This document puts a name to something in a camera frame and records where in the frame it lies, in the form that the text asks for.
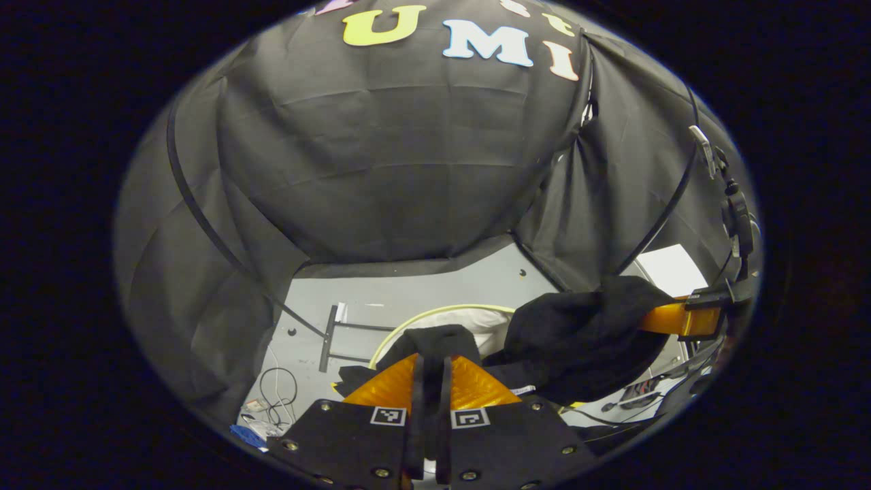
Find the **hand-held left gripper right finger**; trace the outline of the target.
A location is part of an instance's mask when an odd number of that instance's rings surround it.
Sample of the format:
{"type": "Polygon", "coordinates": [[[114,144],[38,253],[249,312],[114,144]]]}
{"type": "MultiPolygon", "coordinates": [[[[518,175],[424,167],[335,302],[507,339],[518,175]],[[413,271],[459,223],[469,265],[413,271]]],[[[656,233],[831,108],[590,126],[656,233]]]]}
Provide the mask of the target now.
{"type": "Polygon", "coordinates": [[[465,357],[445,359],[435,478],[450,488],[554,488],[597,458],[544,398],[520,397],[465,357]]]}

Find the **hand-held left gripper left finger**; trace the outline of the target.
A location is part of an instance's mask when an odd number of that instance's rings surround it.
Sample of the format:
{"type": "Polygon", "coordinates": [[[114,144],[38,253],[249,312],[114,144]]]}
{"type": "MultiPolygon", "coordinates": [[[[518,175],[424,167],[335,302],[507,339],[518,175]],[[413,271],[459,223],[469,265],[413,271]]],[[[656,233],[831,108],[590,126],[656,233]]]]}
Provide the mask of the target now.
{"type": "Polygon", "coordinates": [[[348,400],[315,400],[267,456],[317,488],[411,488],[425,476],[424,360],[370,379],[348,400]]]}

